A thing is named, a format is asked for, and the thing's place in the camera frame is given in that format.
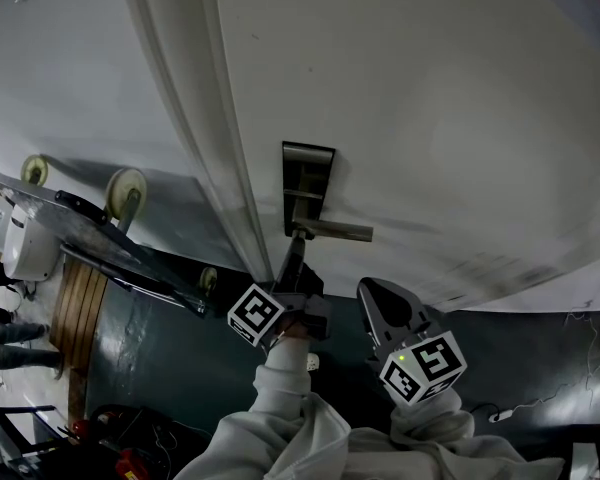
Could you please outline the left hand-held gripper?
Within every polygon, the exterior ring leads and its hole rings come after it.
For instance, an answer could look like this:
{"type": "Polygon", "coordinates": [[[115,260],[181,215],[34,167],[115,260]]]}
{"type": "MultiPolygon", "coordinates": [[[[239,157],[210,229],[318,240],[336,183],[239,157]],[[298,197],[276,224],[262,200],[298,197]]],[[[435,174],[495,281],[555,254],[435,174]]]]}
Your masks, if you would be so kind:
{"type": "Polygon", "coordinates": [[[271,349],[299,324],[307,336],[323,341],[330,335],[331,305],[324,282],[304,265],[305,239],[294,236],[278,276],[266,290],[251,285],[227,314],[227,323],[251,346],[271,349]]]}

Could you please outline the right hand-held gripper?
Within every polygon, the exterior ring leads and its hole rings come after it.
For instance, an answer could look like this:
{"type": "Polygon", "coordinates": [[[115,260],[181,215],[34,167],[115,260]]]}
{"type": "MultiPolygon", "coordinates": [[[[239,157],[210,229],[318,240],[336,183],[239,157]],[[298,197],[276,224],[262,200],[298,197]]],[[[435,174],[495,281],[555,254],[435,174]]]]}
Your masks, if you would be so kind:
{"type": "MultiPolygon", "coordinates": [[[[365,330],[375,344],[428,328],[428,315],[420,299],[393,282],[364,277],[358,284],[357,298],[365,330]]],[[[467,369],[451,331],[391,350],[380,366],[379,382],[408,406],[448,390],[467,369]]]]}

